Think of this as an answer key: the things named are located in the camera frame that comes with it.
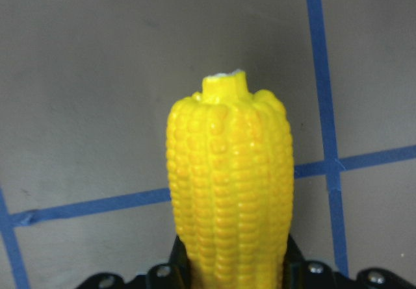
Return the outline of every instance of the corn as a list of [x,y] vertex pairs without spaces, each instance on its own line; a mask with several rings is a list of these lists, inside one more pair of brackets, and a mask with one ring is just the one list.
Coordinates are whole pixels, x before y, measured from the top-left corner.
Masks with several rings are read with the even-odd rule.
[[236,71],[174,104],[167,168],[192,289],[281,288],[293,207],[293,149],[272,92]]

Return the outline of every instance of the silver screw head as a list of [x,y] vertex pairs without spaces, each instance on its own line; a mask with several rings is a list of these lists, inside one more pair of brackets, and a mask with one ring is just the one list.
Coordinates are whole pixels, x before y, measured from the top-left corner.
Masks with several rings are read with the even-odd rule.
[[368,276],[368,280],[373,284],[383,284],[385,283],[384,276],[378,271],[371,271]]
[[324,266],[317,262],[309,263],[307,268],[313,274],[322,274],[324,272]]
[[116,279],[112,275],[106,275],[104,276],[98,283],[98,289],[108,289],[114,283],[116,282]]
[[156,276],[158,277],[166,277],[170,274],[171,269],[170,266],[167,265],[161,265],[156,270]]

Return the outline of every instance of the yellow corn cob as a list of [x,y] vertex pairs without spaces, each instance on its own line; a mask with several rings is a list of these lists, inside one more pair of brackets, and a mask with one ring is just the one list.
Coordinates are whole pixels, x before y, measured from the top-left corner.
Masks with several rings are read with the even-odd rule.
[[293,205],[286,111],[236,71],[172,107],[167,168],[193,289],[281,288]]

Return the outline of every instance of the gray surface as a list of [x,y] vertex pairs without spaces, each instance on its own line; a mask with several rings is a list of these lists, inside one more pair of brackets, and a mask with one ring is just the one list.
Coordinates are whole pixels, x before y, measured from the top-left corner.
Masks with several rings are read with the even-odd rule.
[[169,203],[16,231],[33,288],[72,289],[101,271],[130,281],[166,262],[175,238]]
[[[342,157],[416,144],[414,1],[323,0]],[[170,106],[205,75],[236,68],[251,91],[268,88],[287,107],[296,163],[323,159],[305,0],[0,0],[0,19],[0,181],[11,212],[166,187]],[[392,195],[411,206],[415,176],[400,167],[389,176],[406,190],[379,191],[360,213],[351,201],[361,191],[371,198],[381,178],[373,169],[343,175],[353,272],[361,257],[352,245],[374,241],[360,234],[361,216],[378,219],[380,199]],[[397,232],[413,218],[392,214]],[[332,260],[323,177],[296,182],[292,232],[307,257]],[[371,264],[390,260],[384,232]],[[157,263],[174,228],[163,204],[17,234],[32,287],[68,288],[101,268],[130,278]],[[414,234],[406,236],[394,253],[415,266]],[[0,286],[11,288],[6,259],[0,252]]]
[[351,275],[372,266],[415,283],[416,160],[342,174]]

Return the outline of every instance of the metal bolt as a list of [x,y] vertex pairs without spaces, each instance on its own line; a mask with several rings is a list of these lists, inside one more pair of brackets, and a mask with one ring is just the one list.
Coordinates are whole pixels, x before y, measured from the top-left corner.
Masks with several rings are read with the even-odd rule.
[[307,268],[311,273],[314,273],[314,274],[322,274],[324,272],[324,266],[317,262],[309,263]]
[[115,282],[116,282],[116,279],[114,278],[113,275],[106,275],[99,281],[98,289],[111,288]]
[[158,276],[158,277],[166,277],[166,276],[168,276],[170,274],[170,272],[171,272],[170,266],[161,265],[161,266],[159,266],[157,268],[156,276]]
[[385,283],[384,276],[381,273],[377,272],[377,271],[371,271],[368,274],[367,278],[373,284],[383,284],[383,283]]

